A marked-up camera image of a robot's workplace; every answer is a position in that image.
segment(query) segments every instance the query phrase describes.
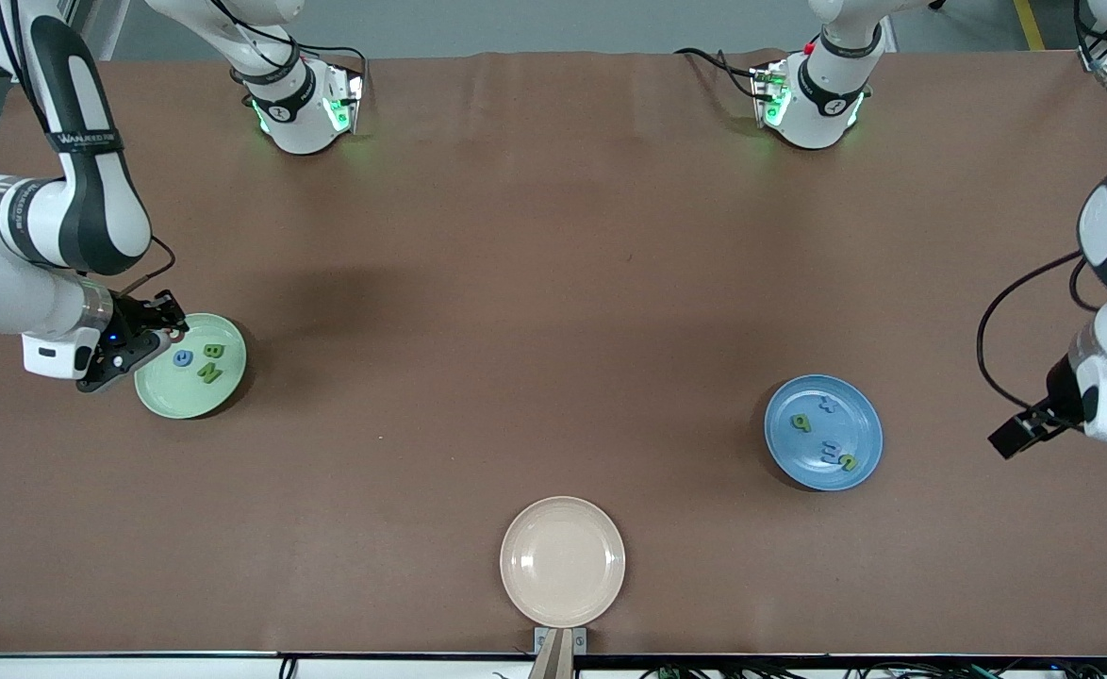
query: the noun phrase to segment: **blue plate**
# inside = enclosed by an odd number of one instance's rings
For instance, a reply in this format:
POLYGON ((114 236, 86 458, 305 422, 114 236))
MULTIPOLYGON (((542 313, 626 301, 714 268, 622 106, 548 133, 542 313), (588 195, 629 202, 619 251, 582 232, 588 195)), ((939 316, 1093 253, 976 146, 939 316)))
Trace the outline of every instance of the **blue plate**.
POLYGON ((860 485, 884 447, 871 401, 829 374, 806 374, 776 390, 764 416, 764 435, 784 472, 817 491, 860 485))

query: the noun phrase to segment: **beige plate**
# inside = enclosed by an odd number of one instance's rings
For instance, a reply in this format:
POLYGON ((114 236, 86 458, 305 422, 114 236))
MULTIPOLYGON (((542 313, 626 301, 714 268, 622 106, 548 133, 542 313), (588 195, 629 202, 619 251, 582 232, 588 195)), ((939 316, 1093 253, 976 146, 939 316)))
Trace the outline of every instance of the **beige plate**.
POLYGON ((617 599, 625 544, 600 507, 545 498, 519 513, 499 551, 503 588, 519 613, 546 627, 581 627, 617 599))

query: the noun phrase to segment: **green plate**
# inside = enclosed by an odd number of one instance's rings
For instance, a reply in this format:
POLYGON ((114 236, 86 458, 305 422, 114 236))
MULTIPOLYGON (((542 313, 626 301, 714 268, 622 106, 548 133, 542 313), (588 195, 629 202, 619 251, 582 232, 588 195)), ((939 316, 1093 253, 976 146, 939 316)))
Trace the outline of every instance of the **green plate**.
POLYGON ((187 315, 186 322, 184 339, 135 371, 143 404, 169 420, 217 409, 239 387, 248 362, 244 336, 226 318, 187 315))

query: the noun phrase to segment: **brown table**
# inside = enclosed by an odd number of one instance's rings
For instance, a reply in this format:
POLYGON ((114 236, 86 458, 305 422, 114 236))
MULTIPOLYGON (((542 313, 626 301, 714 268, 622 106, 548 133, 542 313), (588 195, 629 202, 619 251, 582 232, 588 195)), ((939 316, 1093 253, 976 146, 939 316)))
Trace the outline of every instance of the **brown table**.
MULTIPOLYGON (((246 328, 251 389, 170 422, 0 337, 0 651, 524 648, 499 542, 575 494, 627 542, 596 651, 1107 654, 1107 446, 999 459, 972 351, 1107 172, 1072 53, 887 56, 821 152, 683 56, 381 61, 313 157, 220 63, 102 73, 164 282, 246 328), (855 491, 769 463, 806 372, 880 410, 855 491)), ((2 169, 56 172, 15 96, 2 169)), ((990 329, 1025 397, 1085 322, 1064 285, 990 329)))

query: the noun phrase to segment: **plate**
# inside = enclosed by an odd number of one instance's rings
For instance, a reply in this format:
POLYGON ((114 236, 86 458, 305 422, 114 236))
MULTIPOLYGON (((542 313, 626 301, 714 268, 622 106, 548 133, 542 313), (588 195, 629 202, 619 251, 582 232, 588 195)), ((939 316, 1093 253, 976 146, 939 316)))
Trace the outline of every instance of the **plate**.
POLYGON ((239 387, 247 367, 244 336, 232 322, 217 315, 187 315, 186 322, 188 332, 179 342, 135 371, 139 400, 169 420, 217 409, 239 387))
POLYGON ((764 416, 764 435, 780 469, 817 491, 860 485, 884 447, 871 401, 829 374, 790 379, 776 390, 764 416))
POLYGON ((545 627, 583 627, 617 600, 625 544, 613 519, 580 498, 545 498, 511 521, 499 549, 503 588, 545 627))

